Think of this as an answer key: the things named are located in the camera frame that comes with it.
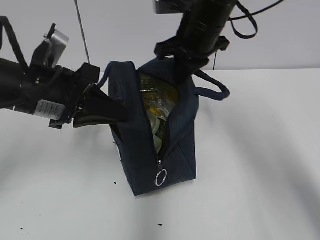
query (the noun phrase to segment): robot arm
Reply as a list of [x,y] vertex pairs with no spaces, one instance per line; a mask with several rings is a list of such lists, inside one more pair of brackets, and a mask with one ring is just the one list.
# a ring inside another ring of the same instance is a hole
[[[175,81],[183,82],[209,62],[208,57],[226,50],[229,41],[220,36],[237,0],[156,0],[156,13],[183,13],[173,38],[157,43],[159,59],[174,56]],[[15,33],[5,16],[0,17],[0,49],[3,28],[19,63],[0,58],[0,109],[50,119],[49,126],[78,128],[115,124],[128,119],[128,111],[104,94],[97,83],[100,69],[84,63],[76,72],[58,66],[68,38],[52,25],[26,64]]]

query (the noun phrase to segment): black strap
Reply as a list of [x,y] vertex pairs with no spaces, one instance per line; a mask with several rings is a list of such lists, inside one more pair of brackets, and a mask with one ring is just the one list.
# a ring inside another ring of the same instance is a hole
[[238,32],[235,28],[235,25],[234,25],[234,22],[232,20],[232,18],[229,18],[229,21],[231,22],[231,26],[232,26],[232,29],[233,29],[233,32],[235,35],[237,35],[239,38],[241,39],[252,39],[254,38],[258,31],[259,31],[259,28],[258,28],[258,24],[256,22],[256,20],[254,19],[254,17],[251,15],[251,13],[249,12],[248,9],[246,9],[239,1],[236,3],[236,6],[244,13],[244,15],[250,20],[250,22],[252,23],[253,27],[254,27],[254,30],[255,30],[255,33],[252,34],[252,35],[243,35],[241,34],[240,32]]
[[108,77],[110,75],[110,71],[111,71],[111,66],[113,64],[113,61],[111,61],[108,66],[106,66],[106,69],[104,71],[103,77],[101,78],[100,82],[97,84],[97,87],[99,89],[101,89],[107,82]]
[[29,67],[19,46],[15,32],[6,16],[0,16],[0,50],[3,46],[3,28],[6,31],[12,50],[23,72],[30,77]]
[[195,94],[209,98],[209,99],[217,100],[217,101],[222,101],[230,96],[230,91],[225,85],[215,80],[214,78],[210,77],[203,71],[199,70],[194,75],[196,75],[197,77],[203,80],[208,81],[209,83],[216,85],[221,90],[221,92],[217,92],[217,91],[210,90],[203,87],[196,87]]

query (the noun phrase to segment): white surface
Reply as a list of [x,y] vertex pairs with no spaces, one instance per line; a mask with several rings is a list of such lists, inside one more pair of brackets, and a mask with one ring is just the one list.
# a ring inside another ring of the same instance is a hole
[[[241,0],[252,13],[277,0]],[[156,15],[153,0],[78,0],[92,63],[105,68],[110,61],[133,61],[137,67],[155,58],[156,43],[175,36],[182,15]],[[231,42],[218,52],[216,69],[320,68],[320,1],[286,0],[255,16],[259,33],[240,39],[228,22],[222,32]],[[233,17],[242,16],[237,8]],[[236,29],[252,34],[249,20]],[[213,61],[204,69],[211,70]]]
[[197,179],[137,198],[108,126],[1,110],[0,239],[320,239],[320,69],[210,75],[231,96],[200,98]]

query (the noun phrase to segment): cylindrical motor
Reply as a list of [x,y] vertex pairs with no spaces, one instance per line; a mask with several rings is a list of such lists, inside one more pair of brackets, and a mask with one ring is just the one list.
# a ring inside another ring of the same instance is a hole
[[[35,79],[29,79],[18,63],[0,58],[0,102],[19,99],[22,92],[28,91],[33,85],[49,81],[51,77],[50,75],[38,76]],[[69,81],[60,79],[52,86],[45,99],[38,101],[32,106],[18,105],[8,109],[59,120],[65,110],[69,92]]]
[[197,0],[193,7],[183,14],[177,32],[183,47],[197,54],[210,53],[237,0]]

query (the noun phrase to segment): label sticker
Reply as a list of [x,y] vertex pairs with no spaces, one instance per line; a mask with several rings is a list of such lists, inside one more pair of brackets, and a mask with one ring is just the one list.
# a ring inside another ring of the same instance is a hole
[[59,120],[65,110],[65,105],[60,103],[40,100],[34,112],[35,116],[43,117],[51,120]]

